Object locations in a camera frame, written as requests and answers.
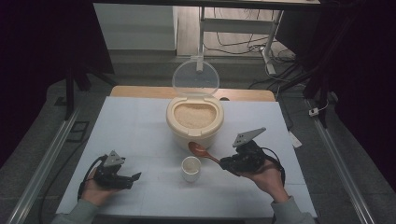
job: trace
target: metal frame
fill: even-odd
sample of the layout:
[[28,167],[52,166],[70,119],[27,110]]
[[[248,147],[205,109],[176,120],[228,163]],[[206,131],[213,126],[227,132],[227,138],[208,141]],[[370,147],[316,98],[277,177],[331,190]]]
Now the metal frame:
[[30,209],[35,202],[35,198],[37,197],[44,182],[46,181],[47,176],[50,173],[50,169],[52,168],[53,163],[55,163],[55,160],[58,157],[62,146],[64,145],[64,141],[66,140],[67,135],[73,127],[79,111],[80,107],[77,106],[74,112],[71,114],[69,120],[64,120],[61,124],[61,127],[59,128],[52,142],[50,143],[46,154],[44,155],[37,169],[35,170],[35,173],[30,179],[29,184],[27,185],[22,196],[18,200],[17,205],[14,207],[11,216],[8,218],[7,224],[23,223],[26,219],[27,215],[30,212]]
[[125,5],[149,5],[149,6],[180,6],[180,7],[232,7],[251,9],[272,10],[298,10],[298,11],[321,11],[330,8],[351,8],[360,0],[348,4],[310,4],[295,2],[272,2],[257,0],[92,0],[93,3],[125,4]]
[[[312,108],[308,100],[305,100],[305,104],[308,108]],[[325,147],[327,148],[327,151],[329,152],[329,156],[332,159],[335,170],[340,176],[341,182],[343,183],[346,193],[349,195],[350,200],[355,207],[356,214],[361,220],[361,223],[375,224],[375,220],[371,215],[370,209],[367,206],[366,201],[364,201],[364,198],[361,195],[361,191],[359,190],[358,186],[355,184],[355,181],[353,180],[352,175],[349,172],[347,165],[345,164],[344,159],[341,156],[337,146],[332,140],[332,136],[330,135],[329,131],[322,126],[318,118],[313,119],[315,122],[315,126],[318,129],[318,133]]]
[[[202,61],[204,59],[204,33],[205,32],[220,32],[220,33],[235,33],[235,34],[258,34],[268,35],[268,41],[265,44],[265,48],[261,50],[262,57],[265,62],[266,69],[269,75],[275,75],[276,71],[271,62],[269,52],[271,50],[272,43],[275,38],[277,27],[282,17],[282,11],[278,11],[273,21],[246,21],[246,20],[230,20],[230,19],[217,19],[217,18],[205,18],[205,7],[201,9],[200,17],[200,35],[198,43],[198,59]],[[201,67],[198,63],[197,71],[200,71]]]

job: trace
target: gray sleeve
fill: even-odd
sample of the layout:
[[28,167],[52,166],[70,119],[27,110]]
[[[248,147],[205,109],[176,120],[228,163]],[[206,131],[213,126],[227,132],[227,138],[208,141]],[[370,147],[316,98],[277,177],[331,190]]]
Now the gray sleeve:
[[59,214],[51,224],[91,224],[98,209],[96,205],[80,199],[70,214]]
[[302,213],[291,196],[285,203],[271,203],[276,224],[315,224],[309,213]]

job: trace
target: white wall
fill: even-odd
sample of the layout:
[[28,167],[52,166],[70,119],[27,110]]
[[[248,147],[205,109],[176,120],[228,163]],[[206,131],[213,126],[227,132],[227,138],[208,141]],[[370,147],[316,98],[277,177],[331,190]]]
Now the white wall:
[[177,7],[94,4],[107,49],[177,48]]

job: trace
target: aluminum rail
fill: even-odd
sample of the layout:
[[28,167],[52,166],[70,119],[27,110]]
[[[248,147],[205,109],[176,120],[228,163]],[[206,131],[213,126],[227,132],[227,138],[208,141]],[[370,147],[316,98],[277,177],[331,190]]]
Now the aluminum rail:
[[23,223],[26,219],[33,203],[35,202],[35,198],[46,181],[50,169],[52,168],[53,163],[55,163],[55,160],[58,157],[62,146],[64,145],[64,141],[66,140],[66,137],[79,114],[79,111],[80,106],[77,106],[75,111],[71,114],[69,120],[65,120],[61,124],[61,127],[59,128],[55,137],[52,139],[46,154],[35,170],[35,173],[30,179],[29,184],[25,188],[22,196],[18,200],[18,203],[12,211],[11,216],[8,218],[7,224]]
[[[309,108],[311,108],[307,100],[305,100],[305,103]],[[361,223],[375,224],[375,220],[371,215],[370,209],[367,206],[367,203],[364,201],[363,197],[361,196],[361,191],[355,184],[355,181],[353,180],[352,175],[350,174],[342,155],[340,154],[337,146],[332,140],[332,136],[327,129],[323,128],[318,118],[314,117],[313,119],[318,129],[318,133],[324,145],[326,146],[327,151],[329,152],[335,170],[340,176],[341,182],[343,183],[346,193],[349,195],[352,204],[355,207],[356,213],[361,220]]]
[[296,2],[271,2],[257,0],[92,0],[93,3],[150,5],[150,6],[179,6],[179,7],[232,7],[273,10],[320,11],[327,9],[349,9],[358,6],[362,0],[355,0],[345,4],[335,4],[323,1],[320,4]]

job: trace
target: lid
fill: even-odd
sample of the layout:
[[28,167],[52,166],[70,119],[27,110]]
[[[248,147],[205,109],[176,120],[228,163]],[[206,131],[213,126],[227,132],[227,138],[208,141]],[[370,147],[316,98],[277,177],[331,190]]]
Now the lid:
[[179,94],[213,95],[219,88],[219,75],[204,61],[187,61],[175,71],[172,85]]

